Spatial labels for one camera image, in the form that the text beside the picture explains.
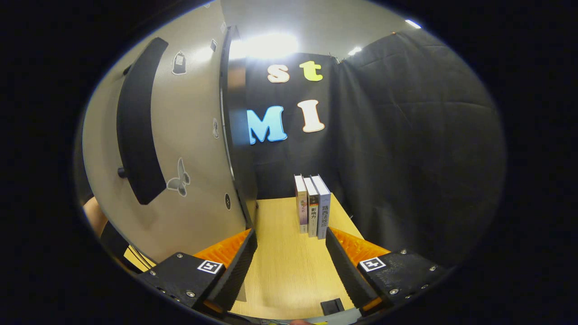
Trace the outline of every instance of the standing book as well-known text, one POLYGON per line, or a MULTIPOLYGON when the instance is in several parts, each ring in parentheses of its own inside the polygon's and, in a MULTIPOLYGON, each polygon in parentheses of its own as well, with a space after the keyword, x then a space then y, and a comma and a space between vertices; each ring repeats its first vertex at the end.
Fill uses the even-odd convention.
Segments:
POLYGON ((317 209, 317 238, 324 239, 329 225, 329 207, 331 206, 331 192, 321 179, 321 176, 311 176, 311 181, 319 194, 319 207, 317 209))
POLYGON ((307 202, 309 204, 309 225, 307 232, 310 237, 317 236, 317 208, 319 207, 319 194, 311 178, 304 177, 305 187, 307 188, 307 202))
POLYGON ((295 176, 295 198, 297 201, 297 216, 299 220, 299 233, 307 233, 307 214, 309 213, 307 208, 307 187, 305 187, 305 182, 303 181, 303 176, 295 176))

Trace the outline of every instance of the ceiling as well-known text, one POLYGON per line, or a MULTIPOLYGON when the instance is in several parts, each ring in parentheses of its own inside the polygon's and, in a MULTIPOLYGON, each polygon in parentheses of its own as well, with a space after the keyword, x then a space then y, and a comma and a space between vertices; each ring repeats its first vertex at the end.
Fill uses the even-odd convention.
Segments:
POLYGON ((295 36, 298 52, 347 58, 392 32, 413 27, 405 18, 365 0, 221 0, 227 25, 241 38, 270 32, 295 36))

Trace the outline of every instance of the letter m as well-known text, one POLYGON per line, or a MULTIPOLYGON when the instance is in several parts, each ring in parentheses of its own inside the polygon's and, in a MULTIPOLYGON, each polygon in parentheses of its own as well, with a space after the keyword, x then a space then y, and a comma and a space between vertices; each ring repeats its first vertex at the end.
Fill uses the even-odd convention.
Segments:
POLYGON ((257 114, 252 110, 247 110, 247 123, 249 125, 249 141, 254 145, 257 141, 253 134, 257 136, 260 142, 265 140, 267 130, 269 130, 269 141, 281 141, 287 139, 287 134, 283 132, 283 122, 281 120, 282 106, 271 106, 265 112, 263 120, 259 119, 257 114))

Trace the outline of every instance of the wooden table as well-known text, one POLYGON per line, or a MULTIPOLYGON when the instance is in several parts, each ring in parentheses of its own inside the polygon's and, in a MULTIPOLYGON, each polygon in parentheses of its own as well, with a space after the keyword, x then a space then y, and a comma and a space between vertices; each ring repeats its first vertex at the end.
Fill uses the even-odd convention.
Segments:
MULTIPOLYGON (((231 312, 265 319, 318 317, 320 302, 336 298, 345 310, 354 308, 325 240, 299 233, 295 197, 258 204, 258 248, 244 282, 247 301, 235 301, 231 312)), ((329 226, 363 238, 333 194, 329 226)))

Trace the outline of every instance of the black curtain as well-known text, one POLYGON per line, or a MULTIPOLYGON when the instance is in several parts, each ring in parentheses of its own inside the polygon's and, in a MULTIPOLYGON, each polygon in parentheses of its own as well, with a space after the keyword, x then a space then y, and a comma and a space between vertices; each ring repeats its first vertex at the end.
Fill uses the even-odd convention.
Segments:
POLYGON ((321 174, 365 239, 462 261, 489 225, 505 173, 497 109, 482 82, 422 29, 386 36, 340 64, 294 54, 247 59, 247 105, 284 107, 288 138, 253 145, 258 198, 294 195, 292 174, 321 174), (319 82, 300 63, 321 64, 319 82), (267 67, 289 68, 270 83, 267 67), (316 99, 325 129, 304 133, 297 103, 316 99))

